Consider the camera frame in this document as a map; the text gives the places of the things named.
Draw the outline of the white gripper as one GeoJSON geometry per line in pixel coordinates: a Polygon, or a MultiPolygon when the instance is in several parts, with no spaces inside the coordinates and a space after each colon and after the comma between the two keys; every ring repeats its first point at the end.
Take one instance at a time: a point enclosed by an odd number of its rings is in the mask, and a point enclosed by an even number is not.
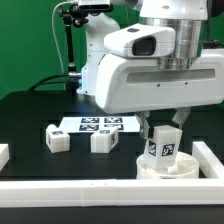
{"type": "Polygon", "coordinates": [[[152,110],[177,108],[172,121],[181,129],[190,107],[224,101],[224,53],[204,53],[182,71],[160,70],[155,59],[108,54],[99,65],[95,99],[108,114],[136,112],[143,139],[154,134],[152,110]]]}

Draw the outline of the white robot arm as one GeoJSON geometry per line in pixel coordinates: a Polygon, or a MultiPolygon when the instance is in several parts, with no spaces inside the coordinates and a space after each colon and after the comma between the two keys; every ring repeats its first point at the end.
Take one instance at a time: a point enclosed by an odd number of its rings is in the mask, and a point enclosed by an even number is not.
{"type": "Polygon", "coordinates": [[[140,134],[153,135],[153,110],[224,101],[224,49],[204,42],[208,0],[81,0],[87,11],[82,91],[108,114],[133,112],[140,134]]]}

